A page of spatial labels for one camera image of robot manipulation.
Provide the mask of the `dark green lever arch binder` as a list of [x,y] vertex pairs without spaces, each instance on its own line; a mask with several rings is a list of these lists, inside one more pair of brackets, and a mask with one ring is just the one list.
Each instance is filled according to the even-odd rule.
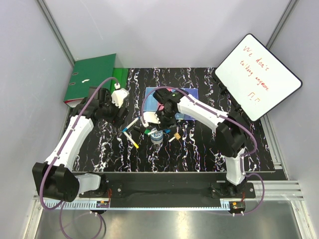
[[73,108],[88,96],[90,87],[99,86],[112,77],[116,54],[99,56],[75,62],[64,103]]

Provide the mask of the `light blue drawer box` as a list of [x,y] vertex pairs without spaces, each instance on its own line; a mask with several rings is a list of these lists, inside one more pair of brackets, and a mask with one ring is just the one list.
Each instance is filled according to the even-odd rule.
[[177,120],[187,120],[187,115],[182,114],[182,113],[176,113],[176,114],[175,114],[175,118],[176,118]]

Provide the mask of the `blue cleaning gel jar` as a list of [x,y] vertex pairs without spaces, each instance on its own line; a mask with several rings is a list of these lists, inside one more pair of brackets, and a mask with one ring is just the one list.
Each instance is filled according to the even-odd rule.
[[156,131],[150,134],[151,142],[153,144],[160,144],[163,141],[163,131]]

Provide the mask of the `black highlighter green cap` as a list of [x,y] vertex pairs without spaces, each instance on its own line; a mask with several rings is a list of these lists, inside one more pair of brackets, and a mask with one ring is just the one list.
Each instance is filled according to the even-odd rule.
[[139,132],[139,133],[142,133],[142,134],[146,134],[148,135],[148,133],[150,133],[151,131],[145,127],[140,127],[140,126],[134,126],[134,130]]

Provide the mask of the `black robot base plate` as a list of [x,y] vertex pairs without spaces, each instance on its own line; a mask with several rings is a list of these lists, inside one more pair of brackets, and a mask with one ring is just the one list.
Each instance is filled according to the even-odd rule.
[[111,197],[111,208],[210,209],[219,207],[221,199],[254,199],[252,183],[246,182],[243,193],[235,197],[220,196],[216,190],[226,183],[225,173],[103,173],[107,190],[102,194],[87,192],[82,198]]

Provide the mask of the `white marker yellow cap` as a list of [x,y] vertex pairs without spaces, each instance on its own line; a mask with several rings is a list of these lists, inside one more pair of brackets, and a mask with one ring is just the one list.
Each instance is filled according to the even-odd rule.
[[125,131],[123,134],[127,137],[127,139],[134,145],[136,149],[139,148],[138,144],[130,137],[130,135]]

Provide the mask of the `sky blue drawer box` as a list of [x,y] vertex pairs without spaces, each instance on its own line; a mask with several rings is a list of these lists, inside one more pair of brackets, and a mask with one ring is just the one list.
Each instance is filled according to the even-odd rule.
[[154,97],[153,94],[155,92],[152,92],[146,99],[144,104],[144,112],[156,112],[159,108],[159,105],[161,105]]

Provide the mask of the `small tan cork stamp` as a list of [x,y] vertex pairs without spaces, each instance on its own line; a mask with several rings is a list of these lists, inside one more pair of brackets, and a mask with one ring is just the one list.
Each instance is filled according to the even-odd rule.
[[181,138],[180,134],[176,132],[173,137],[169,140],[169,142],[173,142],[174,140],[179,140]]

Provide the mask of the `black whiteboard stand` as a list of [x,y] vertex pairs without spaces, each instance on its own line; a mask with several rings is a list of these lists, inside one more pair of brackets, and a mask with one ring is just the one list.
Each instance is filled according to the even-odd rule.
[[219,89],[219,95],[223,97],[227,104],[227,112],[236,111],[243,113],[241,105],[235,100],[235,98],[230,94],[229,89],[221,82],[221,80],[213,72],[213,80]]

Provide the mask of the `whiteboard with red writing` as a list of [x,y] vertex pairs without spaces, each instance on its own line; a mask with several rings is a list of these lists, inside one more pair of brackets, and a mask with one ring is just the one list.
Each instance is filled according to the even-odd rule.
[[247,34],[215,69],[251,121],[302,87],[302,81],[254,35]]

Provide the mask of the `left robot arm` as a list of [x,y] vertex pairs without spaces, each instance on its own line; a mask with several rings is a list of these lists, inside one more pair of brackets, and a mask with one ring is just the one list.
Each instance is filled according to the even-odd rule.
[[35,163],[32,174],[40,198],[72,202],[79,194],[92,192],[103,197],[108,190],[106,177],[94,172],[73,174],[73,164],[80,148],[103,120],[119,128],[128,115],[124,105],[129,92],[117,87],[113,92],[106,88],[90,87],[89,95],[73,109],[69,125],[54,151],[43,163]]

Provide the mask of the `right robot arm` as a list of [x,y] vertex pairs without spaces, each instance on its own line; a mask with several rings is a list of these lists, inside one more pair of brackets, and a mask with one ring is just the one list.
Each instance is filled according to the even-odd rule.
[[244,192],[246,175],[243,169],[243,154],[247,134],[243,119],[239,113],[227,114],[216,110],[189,94],[177,89],[156,89],[153,93],[156,101],[163,105],[156,111],[159,119],[158,128],[166,129],[176,125],[176,114],[184,114],[206,125],[215,134],[215,144],[219,153],[225,158],[226,183],[216,192],[220,196],[238,197]]

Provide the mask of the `bright green plastic folder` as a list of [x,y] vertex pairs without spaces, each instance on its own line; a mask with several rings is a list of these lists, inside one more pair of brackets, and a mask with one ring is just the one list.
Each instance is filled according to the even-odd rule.
[[128,77],[128,68],[114,68],[112,76],[117,78],[122,88],[126,87],[127,77]]

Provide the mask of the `purple drawer box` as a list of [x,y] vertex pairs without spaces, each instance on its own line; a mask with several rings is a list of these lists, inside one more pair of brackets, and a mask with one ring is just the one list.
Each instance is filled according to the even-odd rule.
[[197,116],[199,107],[194,103],[198,101],[198,89],[195,88],[181,88],[188,93],[187,96],[182,95],[180,102],[177,104],[179,119],[181,120],[196,120],[194,116]]

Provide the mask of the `white marker dark blue cap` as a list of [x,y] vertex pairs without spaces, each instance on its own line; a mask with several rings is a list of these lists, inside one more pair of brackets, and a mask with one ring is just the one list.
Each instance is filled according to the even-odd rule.
[[158,129],[157,128],[153,128],[150,132],[147,133],[147,135],[151,135],[151,134],[154,134],[158,132]]

